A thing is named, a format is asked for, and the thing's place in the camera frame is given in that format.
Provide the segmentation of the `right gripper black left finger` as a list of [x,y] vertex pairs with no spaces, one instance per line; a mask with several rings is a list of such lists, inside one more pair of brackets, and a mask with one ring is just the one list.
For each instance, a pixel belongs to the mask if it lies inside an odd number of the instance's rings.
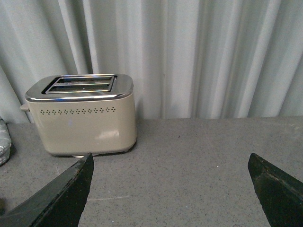
[[86,154],[29,199],[0,218],[2,227],[76,227],[87,203],[94,171]]

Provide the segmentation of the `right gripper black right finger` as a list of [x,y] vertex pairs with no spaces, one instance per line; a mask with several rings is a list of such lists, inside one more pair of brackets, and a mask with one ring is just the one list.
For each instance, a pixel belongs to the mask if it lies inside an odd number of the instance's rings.
[[248,170],[266,218],[272,227],[303,225],[303,183],[252,153]]

